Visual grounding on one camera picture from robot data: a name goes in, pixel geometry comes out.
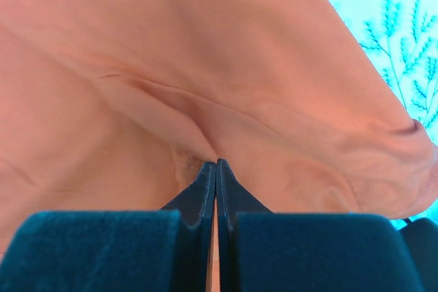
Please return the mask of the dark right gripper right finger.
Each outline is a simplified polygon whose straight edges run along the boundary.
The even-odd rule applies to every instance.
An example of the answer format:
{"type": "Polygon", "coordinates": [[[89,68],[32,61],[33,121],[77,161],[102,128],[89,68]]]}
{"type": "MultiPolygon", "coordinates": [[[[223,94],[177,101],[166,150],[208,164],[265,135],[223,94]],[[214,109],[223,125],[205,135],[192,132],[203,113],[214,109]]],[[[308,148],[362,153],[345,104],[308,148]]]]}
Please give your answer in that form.
{"type": "Polygon", "coordinates": [[[222,291],[423,291],[400,233],[384,217],[273,213],[216,166],[222,291]]]}

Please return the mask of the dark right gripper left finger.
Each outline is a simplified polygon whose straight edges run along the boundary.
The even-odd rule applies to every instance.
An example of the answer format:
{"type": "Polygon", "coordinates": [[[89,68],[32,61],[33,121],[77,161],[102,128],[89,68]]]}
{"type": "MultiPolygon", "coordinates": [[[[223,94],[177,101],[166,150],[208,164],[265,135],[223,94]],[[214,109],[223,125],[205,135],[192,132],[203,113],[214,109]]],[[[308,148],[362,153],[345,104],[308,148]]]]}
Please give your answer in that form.
{"type": "Polygon", "coordinates": [[[216,166],[158,211],[45,211],[1,262],[1,290],[209,291],[216,166]]]}

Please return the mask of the orange t shirt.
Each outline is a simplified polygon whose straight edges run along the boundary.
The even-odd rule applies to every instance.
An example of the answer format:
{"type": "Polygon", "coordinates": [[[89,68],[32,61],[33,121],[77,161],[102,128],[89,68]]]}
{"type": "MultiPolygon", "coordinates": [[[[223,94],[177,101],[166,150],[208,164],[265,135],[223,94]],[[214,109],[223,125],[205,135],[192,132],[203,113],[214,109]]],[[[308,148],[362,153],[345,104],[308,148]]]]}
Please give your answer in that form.
{"type": "MultiPolygon", "coordinates": [[[[219,160],[273,213],[400,233],[437,200],[437,146],[329,0],[1,0],[1,262],[35,213],[158,211],[219,160]]],[[[213,223],[222,291],[216,186],[213,223]]]]}

